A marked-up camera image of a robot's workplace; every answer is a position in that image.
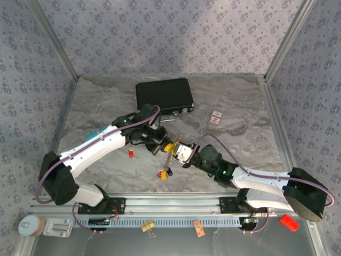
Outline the aluminium frame bar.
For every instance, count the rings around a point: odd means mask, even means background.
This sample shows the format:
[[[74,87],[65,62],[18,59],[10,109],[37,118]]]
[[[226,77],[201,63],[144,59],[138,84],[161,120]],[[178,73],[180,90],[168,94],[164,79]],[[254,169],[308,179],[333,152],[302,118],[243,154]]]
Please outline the aluminium frame bar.
[[[68,90],[68,93],[66,95],[66,100],[64,102],[64,105],[61,109],[60,112],[60,119],[58,121],[58,125],[56,127],[55,130],[55,136],[52,140],[52,145],[49,149],[49,151],[54,151],[55,153],[58,151],[58,147],[62,138],[62,132],[69,114],[69,110],[71,107],[71,103],[74,97],[74,93],[77,87],[77,83],[78,83],[79,78],[76,78],[75,80],[71,80],[70,82],[70,88]]]
[[[68,57],[64,47],[58,38],[56,32],[54,31],[51,23],[48,20],[47,15],[45,14],[43,8],[41,7],[38,0],[25,0],[28,6],[30,7],[33,15],[35,16],[37,23],[41,27],[44,35],[48,39],[49,43],[51,44],[52,48],[55,51],[55,54],[60,59],[62,65],[64,66],[66,72],[68,73],[70,79],[74,82],[78,81],[78,74],[71,63],[70,58]]]
[[[302,0],[301,5],[299,6],[288,30],[286,31],[278,50],[276,51],[266,73],[264,74],[264,79],[267,83],[273,79],[275,73],[283,62],[296,36],[304,25],[304,22],[306,21],[312,7],[314,6],[315,1],[316,0]]]
[[[327,194],[315,187],[315,185],[322,185],[316,178],[305,170],[296,167],[274,96],[264,78],[260,78],[260,85],[284,174],[288,174],[295,180],[281,179],[284,184],[280,185],[279,188],[284,189],[283,196],[258,190],[254,192],[254,195],[260,195],[261,199],[265,200],[262,207],[293,211],[303,219],[320,222],[324,211],[323,203],[326,201]]]

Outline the left circuit board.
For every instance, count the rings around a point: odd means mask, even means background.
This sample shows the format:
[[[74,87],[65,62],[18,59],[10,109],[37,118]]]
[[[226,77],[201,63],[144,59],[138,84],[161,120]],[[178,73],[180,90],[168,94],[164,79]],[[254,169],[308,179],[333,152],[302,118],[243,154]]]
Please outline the left circuit board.
[[[105,218],[89,218],[88,225],[90,226],[109,226],[114,221],[119,220],[118,217],[105,217]]]

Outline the small red white card packet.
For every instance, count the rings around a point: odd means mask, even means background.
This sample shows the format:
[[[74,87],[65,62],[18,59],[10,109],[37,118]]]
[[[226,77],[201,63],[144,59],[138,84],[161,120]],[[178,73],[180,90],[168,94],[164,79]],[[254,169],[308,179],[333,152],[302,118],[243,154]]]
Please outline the small red white card packet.
[[[209,122],[215,125],[220,125],[223,113],[217,110],[213,110],[209,119]]]

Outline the metal keychain with rings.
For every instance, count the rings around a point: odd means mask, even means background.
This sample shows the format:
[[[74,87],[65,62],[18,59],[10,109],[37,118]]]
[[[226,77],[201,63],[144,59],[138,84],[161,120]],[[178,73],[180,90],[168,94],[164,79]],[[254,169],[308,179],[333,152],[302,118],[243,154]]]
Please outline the metal keychain with rings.
[[[180,137],[179,137],[179,136],[177,136],[177,137],[175,138],[175,141],[174,141],[174,142],[176,142],[176,141],[180,141]],[[165,163],[164,163],[164,166],[163,166],[163,171],[167,171],[168,168],[169,168],[170,165],[171,165],[171,163],[169,162],[169,157],[170,157],[170,155],[167,154],[167,157],[166,157],[166,160],[165,160]]]

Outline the red plastic block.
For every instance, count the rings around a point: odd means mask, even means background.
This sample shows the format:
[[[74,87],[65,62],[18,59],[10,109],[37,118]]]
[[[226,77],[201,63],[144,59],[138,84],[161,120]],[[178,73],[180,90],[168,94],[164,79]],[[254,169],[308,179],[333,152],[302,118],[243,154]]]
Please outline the red plastic block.
[[[281,217],[280,222],[290,231],[297,231],[300,227],[299,223],[287,214]]]

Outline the teal pen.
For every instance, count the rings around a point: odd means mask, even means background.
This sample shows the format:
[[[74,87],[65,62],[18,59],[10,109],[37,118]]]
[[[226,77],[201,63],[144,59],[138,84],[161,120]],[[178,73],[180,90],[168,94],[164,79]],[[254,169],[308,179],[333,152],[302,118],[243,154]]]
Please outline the teal pen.
[[[97,135],[99,135],[100,133],[102,133],[103,131],[105,131],[106,128],[101,128],[101,129],[97,129],[91,133],[89,133],[87,136],[86,136],[86,141],[89,141],[91,139],[93,139],[94,137],[96,137]]]

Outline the orange paper tag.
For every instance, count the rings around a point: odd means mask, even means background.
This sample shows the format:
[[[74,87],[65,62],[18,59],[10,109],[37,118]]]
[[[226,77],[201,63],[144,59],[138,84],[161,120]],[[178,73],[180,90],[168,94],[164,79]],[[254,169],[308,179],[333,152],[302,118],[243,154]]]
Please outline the orange paper tag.
[[[205,231],[200,220],[195,220],[193,226],[198,237],[205,236]]]

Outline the beige binder clip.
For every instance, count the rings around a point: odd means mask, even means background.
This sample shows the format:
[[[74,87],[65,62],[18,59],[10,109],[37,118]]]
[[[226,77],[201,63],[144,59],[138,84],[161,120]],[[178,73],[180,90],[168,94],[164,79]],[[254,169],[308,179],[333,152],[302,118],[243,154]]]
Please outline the beige binder clip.
[[[141,223],[141,230],[144,233],[147,232],[150,238],[155,238],[155,234],[153,233],[154,227],[155,227],[155,223],[152,219],[148,219]]]

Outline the black carry case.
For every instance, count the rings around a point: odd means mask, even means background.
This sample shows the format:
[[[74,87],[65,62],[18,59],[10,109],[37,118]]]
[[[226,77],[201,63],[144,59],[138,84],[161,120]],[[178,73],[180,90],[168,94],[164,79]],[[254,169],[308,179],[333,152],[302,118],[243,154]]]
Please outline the black carry case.
[[[194,100],[187,78],[143,82],[135,86],[137,109],[157,105],[165,115],[185,114],[194,110]]]

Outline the circuit board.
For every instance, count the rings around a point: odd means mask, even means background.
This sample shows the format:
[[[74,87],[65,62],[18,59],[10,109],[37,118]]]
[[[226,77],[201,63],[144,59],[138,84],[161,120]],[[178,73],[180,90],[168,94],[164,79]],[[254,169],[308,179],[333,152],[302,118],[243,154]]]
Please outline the circuit board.
[[[258,218],[256,217],[240,217],[239,221],[242,231],[254,231],[258,224]]]
[[[118,217],[105,217],[105,218],[89,218],[88,225],[90,226],[109,226],[114,221],[119,220]]]

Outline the tape roll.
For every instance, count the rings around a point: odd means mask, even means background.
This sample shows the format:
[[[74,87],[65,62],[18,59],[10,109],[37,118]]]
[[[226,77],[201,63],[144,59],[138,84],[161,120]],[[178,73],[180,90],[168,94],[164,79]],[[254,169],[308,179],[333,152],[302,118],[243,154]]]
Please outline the tape roll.
[[[45,218],[30,214],[20,221],[18,232],[21,236],[39,236],[43,233],[45,225]]]

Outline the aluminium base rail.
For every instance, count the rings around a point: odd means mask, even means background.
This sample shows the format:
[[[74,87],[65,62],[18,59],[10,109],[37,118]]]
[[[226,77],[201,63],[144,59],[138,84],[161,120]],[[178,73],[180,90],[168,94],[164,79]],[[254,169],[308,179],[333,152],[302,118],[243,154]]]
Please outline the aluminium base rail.
[[[123,217],[213,217],[221,215],[220,197],[236,197],[237,193],[114,193],[110,197],[126,198]],[[70,217],[74,202],[57,206],[53,202],[39,204],[34,198],[29,213],[45,217]],[[269,208],[270,216],[288,214],[298,216],[284,209]]]

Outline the right circuit board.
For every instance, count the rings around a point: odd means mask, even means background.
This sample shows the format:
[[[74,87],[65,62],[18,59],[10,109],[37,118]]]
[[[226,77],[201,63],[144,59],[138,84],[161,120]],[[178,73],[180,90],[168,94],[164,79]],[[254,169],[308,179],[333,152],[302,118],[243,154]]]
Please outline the right circuit board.
[[[258,218],[256,217],[240,217],[239,221],[242,231],[254,231],[258,224]]]

